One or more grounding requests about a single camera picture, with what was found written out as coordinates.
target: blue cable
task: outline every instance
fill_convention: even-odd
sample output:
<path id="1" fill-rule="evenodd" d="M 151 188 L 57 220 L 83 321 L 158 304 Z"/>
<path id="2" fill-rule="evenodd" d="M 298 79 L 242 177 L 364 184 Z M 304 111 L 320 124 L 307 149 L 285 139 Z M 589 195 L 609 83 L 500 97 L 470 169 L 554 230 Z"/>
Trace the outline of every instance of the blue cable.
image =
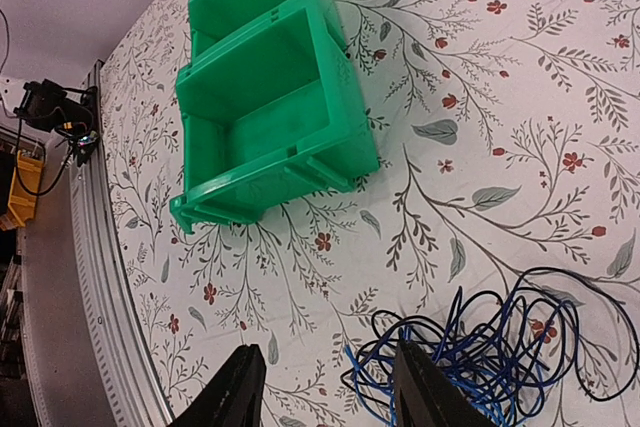
<path id="1" fill-rule="evenodd" d="M 578 310 L 571 301 L 556 298 L 535 285 L 536 276 L 548 274 L 570 277 L 604 298 L 626 325 L 635 359 L 632 375 L 618 391 L 598 397 L 577 375 L 582 345 Z M 495 314 L 487 322 L 465 332 L 464 316 L 480 302 L 487 301 L 498 305 Z M 531 340 L 530 319 L 534 315 L 544 315 L 548 320 Z M 379 325 L 385 325 L 379 322 L 383 316 L 395 321 L 384 332 L 379 330 Z M 422 315 L 402 318 L 393 312 L 379 310 L 371 317 L 371 328 L 375 340 L 364 344 L 356 353 L 349 346 L 345 348 L 352 368 L 342 374 L 341 380 L 355 392 L 367 412 L 390 427 L 397 425 L 393 361 L 400 340 L 421 345 L 478 412 L 504 427 L 520 426 L 538 415 L 544 408 L 549 389 L 571 370 L 576 372 L 578 383 L 588 397 L 605 402 L 629 389 L 640 368 L 638 334 L 622 303 L 580 274 L 554 267 L 536 267 L 522 273 L 504 299 L 494 291 L 484 290 L 465 301 L 463 290 L 459 288 L 444 326 Z M 555 331 L 557 346 L 554 348 L 558 350 L 553 365 L 550 365 L 551 359 L 541 356 L 551 329 Z M 527 398 L 535 398 L 529 407 L 522 402 L 525 391 Z M 382 412 L 389 412 L 388 418 L 376 412 L 373 405 Z"/>

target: green plastic bin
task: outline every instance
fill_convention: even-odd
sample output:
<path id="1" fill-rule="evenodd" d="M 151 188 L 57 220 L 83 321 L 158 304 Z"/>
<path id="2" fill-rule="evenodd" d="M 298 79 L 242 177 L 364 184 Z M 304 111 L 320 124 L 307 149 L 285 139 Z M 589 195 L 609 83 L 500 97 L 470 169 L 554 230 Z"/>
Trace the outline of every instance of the green plastic bin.
<path id="1" fill-rule="evenodd" d="M 379 168 L 333 0 L 190 0 L 192 61 L 176 90 L 195 222 L 246 224 Z"/>

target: vine pattern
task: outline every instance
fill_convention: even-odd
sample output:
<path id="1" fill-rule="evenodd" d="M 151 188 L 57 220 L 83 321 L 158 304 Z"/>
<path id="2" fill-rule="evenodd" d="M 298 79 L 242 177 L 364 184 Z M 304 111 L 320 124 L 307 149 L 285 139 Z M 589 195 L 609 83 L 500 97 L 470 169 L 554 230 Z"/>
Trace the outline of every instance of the vine pattern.
<path id="1" fill-rule="evenodd" d="M 507 291 L 539 263 L 640 294 L 640 0 L 337 4 L 383 167 L 353 194 L 316 193 L 251 226 L 186 235 L 169 214 L 183 181 L 173 85 L 190 58 L 187 0 L 155 0 L 102 71 L 124 268 L 176 414 L 224 360 L 212 351 L 258 343 L 265 425 L 370 425 L 338 377 L 379 308 L 433 313 L 458 285 L 486 277 Z M 634 347 L 613 314 L 553 278 L 539 287 L 597 312 L 578 375 L 615 388 Z M 592 425 L 569 408 L 583 397 L 570 383 L 548 395 L 532 425 Z M 636 395 L 605 406 L 619 425 L 637 425 Z"/>

